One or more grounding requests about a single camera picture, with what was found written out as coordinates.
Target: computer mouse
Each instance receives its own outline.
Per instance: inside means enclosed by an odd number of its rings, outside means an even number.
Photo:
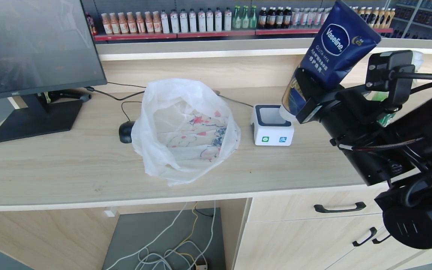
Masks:
[[[120,141],[124,144],[131,143],[131,130],[134,121],[127,121],[120,125]]]

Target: black drawer handle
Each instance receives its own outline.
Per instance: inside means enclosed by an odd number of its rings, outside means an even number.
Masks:
[[[369,229],[369,231],[371,232],[371,235],[368,238],[366,238],[365,241],[362,241],[361,244],[358,243],[357,241],[354,241],[353,242],[353,246],[361,246],[362,244],[364,244],[365,242],[367,242],[368,240],[370,240],[371,238],[373,238],[376,235],[376,233],[378,232],[378,230],[376,228],[374,228],[374,227],[371,227]]]
[[[373,240],[372,240],[372,243],[373,244],[381,244],[382,242],[384,242],[386,239],[388,239],[389,237],[391,237],[391,234],[390,235],[388,235],[388,236],[386,236],[384,239],[382,239],[381,241],[379,241],[378,239],[376,239],[376,238],[374,238]]]
[[[354,208],[354,209],[345,209],[345,210],[328,210],[328,209],[324,208],[324,206],[322,206],[320,204],[315,204],[314,205],[314,210],[316,210],[316,212],[319,212],[319,213],[344,213],[344,212],[361,211],[361,210],[363,210],[363,209],[366,208],[366,205],[363,202],[357,202],[355,204],[356,204],[356,208]]]

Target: white plastic bag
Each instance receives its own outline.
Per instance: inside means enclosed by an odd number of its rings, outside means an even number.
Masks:
[[[238,148],[241,131],[227,103],[202,82],[150,82],[131,139],[150,176],[190,183]]]

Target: light wood countertop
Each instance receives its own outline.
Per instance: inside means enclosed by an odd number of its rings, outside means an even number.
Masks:
[[[284,87],[237,88],[222,89],[222,94],[250,104],[280,104],[283,91]],[[432,89],[414,94],[398,115],[430,97]],[[249,125],[251,108],[228,104],[241,128],[238,150],[195,182],[169,187],[165,179],[144,173],[142,158],[132,145],[119,142],[118,128],[126,121],[120,102],[95,94],[83,104],[70,132],[0,143],[0,211],[222,200],[304,188],[364,187],[343,154],[331,147],[319,123],[297,124],[290,147],[257,147]],[[139,109],[139,103],[125,104],[132,120]]]

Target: blue lotion tube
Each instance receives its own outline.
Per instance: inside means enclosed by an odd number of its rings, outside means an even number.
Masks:
[[[350,7],[337,0],[298,68],[330,92],[340,87],[339,83],[354,65],[380,41],[378,33]],[[283,95],[282,104],[280,114],[288,121],[294,121],[294,116],[306,104],[296,70]]]

